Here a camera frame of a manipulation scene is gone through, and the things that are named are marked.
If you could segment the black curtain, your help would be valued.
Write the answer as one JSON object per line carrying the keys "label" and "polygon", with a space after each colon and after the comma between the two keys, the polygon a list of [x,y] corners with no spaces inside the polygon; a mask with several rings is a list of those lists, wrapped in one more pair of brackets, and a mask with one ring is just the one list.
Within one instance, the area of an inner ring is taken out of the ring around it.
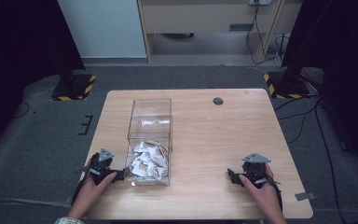
{"label": "black curtain", "polygon": [[324,71],[327,111],[344,147],[358,154],[358,0],[303,0],[283,65]]}
{"label": "black curtain", "polygon": [[84,67],[58,0],[0,0],[0,135],[25,87],[61,64]]}

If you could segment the pile of white snack packets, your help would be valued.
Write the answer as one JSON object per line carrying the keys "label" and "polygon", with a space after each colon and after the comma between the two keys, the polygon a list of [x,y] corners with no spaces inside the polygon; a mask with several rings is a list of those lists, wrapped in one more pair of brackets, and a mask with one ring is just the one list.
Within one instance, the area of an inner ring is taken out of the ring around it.
{"label": "pile of white snack packets", "polygon": [[169,173],[167,149],[156,141],[141,141],[133,150],[131,173],[136,177],[150,177],[161,180]]}

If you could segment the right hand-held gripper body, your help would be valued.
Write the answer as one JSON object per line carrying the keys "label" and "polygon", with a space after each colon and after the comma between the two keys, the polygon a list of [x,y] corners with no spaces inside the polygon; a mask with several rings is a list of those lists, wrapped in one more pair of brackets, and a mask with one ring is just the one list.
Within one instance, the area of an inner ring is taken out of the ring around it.
{"label": "right hand-held gripper body", "polygon": [[244,161],[242,175],[246,176],[256,188],[261,189],[265,183],[270,183],[273,187],[278,185],[267,172],[266,164],[271,162],[271,159],[252,153],[242,160]]}

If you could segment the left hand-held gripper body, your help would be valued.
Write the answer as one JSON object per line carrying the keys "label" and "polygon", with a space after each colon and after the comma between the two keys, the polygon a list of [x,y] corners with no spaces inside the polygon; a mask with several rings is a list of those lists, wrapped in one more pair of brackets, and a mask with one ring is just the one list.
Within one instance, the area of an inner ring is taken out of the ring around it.
{"label": "left hand-held gripper body", "polygon": [[114,157],[114,153],[102,148],[89,159],[88,164],[84,167],[84,171],[92,176],[96,186],[112,173],[116,173],[112,183],[115,183],[119,176],[124,176],[123,170],[112,170],[110,168],[110,164]]}

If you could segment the grey tape strip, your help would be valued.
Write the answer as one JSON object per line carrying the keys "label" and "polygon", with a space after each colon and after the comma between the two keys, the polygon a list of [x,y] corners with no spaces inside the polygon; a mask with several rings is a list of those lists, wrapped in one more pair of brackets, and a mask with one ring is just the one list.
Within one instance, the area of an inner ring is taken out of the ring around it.
{"label": "grey tape strip", "polygon": [[295,195],[296,199],[298,201],[304,201],[304,200],[314,200],[317,198],[317,196],[313,193],[313,192],[301,192],[301,193],[297,193]]}

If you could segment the white cabinet panel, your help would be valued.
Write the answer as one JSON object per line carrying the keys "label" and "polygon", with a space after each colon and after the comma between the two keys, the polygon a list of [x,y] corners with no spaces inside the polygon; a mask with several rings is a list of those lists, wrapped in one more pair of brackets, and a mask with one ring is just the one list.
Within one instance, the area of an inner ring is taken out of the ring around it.
{"label": "white cabinet panel", "polygon": [[58,0],[83,59],[145,58],[137,0]]}

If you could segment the person's left hand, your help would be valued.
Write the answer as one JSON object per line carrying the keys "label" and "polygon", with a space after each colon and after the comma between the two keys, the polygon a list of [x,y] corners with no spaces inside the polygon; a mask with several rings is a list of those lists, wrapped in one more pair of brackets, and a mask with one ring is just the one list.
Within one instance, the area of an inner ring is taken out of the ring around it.
{"label": "person's left hand", "polygon": [[99,200],[104,190],[111,184],[116,175],[116,173],[108,175],[98,185],[96,185],[91,178],[87,178],[78,192],[76,200],[67,216],[78,220],[82,219],[91,207]]}

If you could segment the black yellow-striped stand base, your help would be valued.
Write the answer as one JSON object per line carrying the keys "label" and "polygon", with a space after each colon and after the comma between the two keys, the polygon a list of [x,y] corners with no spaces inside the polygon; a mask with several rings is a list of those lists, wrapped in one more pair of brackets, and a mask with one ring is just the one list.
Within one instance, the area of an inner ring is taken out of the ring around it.
{"label": "black yellow-striped stand base", "polygon": [[297,77],[291,77],[284,72],[267,72],[265,79],[268,91],[273,99],[309,98],[310,91],[305,82]]}
{"label": "black yellow-striped stand base", "polygon": [[68,72],[60,75],[60,80],[51,94],[52,101],[85,100],[93,87],[96,76]]}

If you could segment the person's right hand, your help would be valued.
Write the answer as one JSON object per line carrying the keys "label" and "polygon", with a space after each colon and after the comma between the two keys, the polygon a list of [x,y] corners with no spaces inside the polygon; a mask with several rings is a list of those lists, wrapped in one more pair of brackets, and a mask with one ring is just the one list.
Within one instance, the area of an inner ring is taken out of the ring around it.
{"label": "person's right hand", "polygon": [[267,221],[269,221],[272,217],[284,217],[279,204],[276,189],[271,186],[270,183],[265,183],[261,189],[258,189],[246,176],[239,175],[239,178],[252,195],[257,207],[264,214]]}

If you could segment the clear acrylic box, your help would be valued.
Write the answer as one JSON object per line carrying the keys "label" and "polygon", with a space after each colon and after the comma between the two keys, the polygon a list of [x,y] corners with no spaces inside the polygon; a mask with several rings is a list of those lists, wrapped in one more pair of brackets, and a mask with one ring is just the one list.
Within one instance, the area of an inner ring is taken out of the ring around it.
{"label": "clear acrylic box", "polygon": [[150,177],[136,177],[132,173],[125,174],[132,186],[140,185],[170,185],[170,156],[172,153],[172,100],[135,99],[132,104],[131,119],[128,130],[128,154],[126,167],[131,168],[134,148],[141,141],[156,141],[161,143],[169,154],[169,173],[161,180]]}

